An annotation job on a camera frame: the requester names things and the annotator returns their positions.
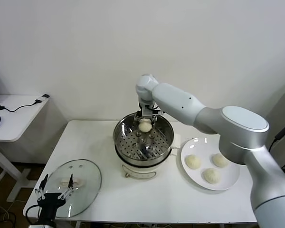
round plate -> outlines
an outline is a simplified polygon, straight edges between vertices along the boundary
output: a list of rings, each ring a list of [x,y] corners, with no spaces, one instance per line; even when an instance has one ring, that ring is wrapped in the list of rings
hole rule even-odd
[[[228,161],[229,165],[225,168],[219,168],[213,164],[211,157],[219,151],[219,135],[210,135],[189,140],[181,150],[181,164],[189,177],[200,186],[210,190],[226,190],[233,186],[239,177],[239,165]],[[193,170],[185,162],[188,155],[194,154],[201,159],[201,167]],[[207,168],[215,168],[221,174],[221,181],[218,184],[208,183],[202,176]]]
[[[101,186],[98,166],[89,160],[69,161],[58,167],[49,177],[45,193],[65,192],[73,175],[74,193],[66,204],[57,210],[57,218],[70,218],[87,209],[95,200]]]

white table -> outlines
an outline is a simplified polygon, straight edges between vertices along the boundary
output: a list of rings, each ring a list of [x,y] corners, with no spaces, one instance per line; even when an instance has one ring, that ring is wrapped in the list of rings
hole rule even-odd
[[[122,223],[249,223],[256,222],[250,206],[252,179],[246,166],[240,167],[238,182],[227,191],[200,188],[180,169],[178,156],[170,156],[154,179],[125,178],[112,139],[115,121],[70,121],[46,164],[37,186],[46,174],[63,163],[88,159],[102,173],[102,186],[94,203],[75,221]],[[193,127],[171,123],[185,141],[203,135]],[[33,192],[27,208],[36,204]],[[36,218],[38,209],[28,216]]]
[[[19,106],[34,103],[39,97],[40,95],[0,95],[0,105],[14,110]],[[23,107],[14,113],[0,110],[0,142],[14,142],[19,139],[47,101],[48,99],[34,106]],[[0,181],[6,172],[17,180],[7,198],[7,202],[13,202],[21,188],[33,188],[35,186],[35,180],[29,181],[26,178],[30,169],[24,169],[21,173],[1,152],[0,167],[3,169],[3,172],[0,174]]]

white plate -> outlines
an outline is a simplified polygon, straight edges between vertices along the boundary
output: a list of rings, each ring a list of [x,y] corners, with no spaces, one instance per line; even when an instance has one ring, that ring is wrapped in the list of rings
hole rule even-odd
[[[213,164],[211,157],[219,151],[219,135],[207,135],[189,140],[181,150],[181,164],[189,177],[200,186],[210,190],[226,190],[234,185],[239,177],[239,165],[230,162],[225,168],[219,168]],[[188,155],[194,154],[201,159],[201,167],[193,170],[185,162]],[[218,184],[210,184],[204,180],[202,173],[207,168],[215,168],[221,174],[221,181]]]

table leg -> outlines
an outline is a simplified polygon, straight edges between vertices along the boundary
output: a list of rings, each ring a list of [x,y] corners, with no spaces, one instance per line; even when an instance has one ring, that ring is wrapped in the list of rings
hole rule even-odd
[[[29,174],[30,169],[24,169],[24,171],[21,173],[6,157],[3,156],[2,153],[0,153],[0,167],[17,181],[6,200],[7,202],[15,201],[21,188],[35,187],[37,181],[29,181],[27,179],[27,175]]]

white wall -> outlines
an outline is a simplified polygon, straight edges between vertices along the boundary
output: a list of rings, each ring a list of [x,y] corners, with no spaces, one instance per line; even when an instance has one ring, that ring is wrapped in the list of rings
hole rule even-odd
[[[50,94],[51,131],[136,111],[144,73],[266,116],[285,92],[285,0],[0,0],[0,93]]]

